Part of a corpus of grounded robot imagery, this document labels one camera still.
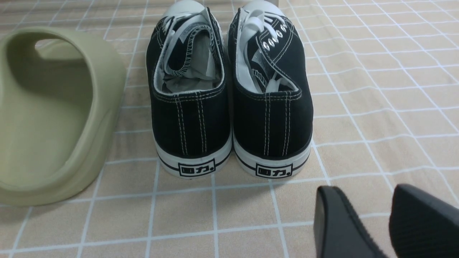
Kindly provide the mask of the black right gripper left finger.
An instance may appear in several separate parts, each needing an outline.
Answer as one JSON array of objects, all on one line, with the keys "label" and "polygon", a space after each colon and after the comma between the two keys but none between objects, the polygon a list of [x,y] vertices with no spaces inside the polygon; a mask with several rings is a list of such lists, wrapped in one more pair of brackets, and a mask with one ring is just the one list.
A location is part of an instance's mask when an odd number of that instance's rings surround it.
[{"label": "black right gripper left finger", "polygon": [[317,258],[387,257],[339,187],[317,188],[313,230]]}]

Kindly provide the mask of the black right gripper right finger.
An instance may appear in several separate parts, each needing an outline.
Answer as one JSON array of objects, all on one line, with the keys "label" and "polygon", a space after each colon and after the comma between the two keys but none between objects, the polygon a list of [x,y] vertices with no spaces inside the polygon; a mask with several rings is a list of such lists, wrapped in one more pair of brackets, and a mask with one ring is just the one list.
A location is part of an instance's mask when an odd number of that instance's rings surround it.
[{"label": "black right gripper right finger", "polygon": [[459,211],[415,186],[400,183],[392,197],[389,235],[399,258],[457,258]]}]

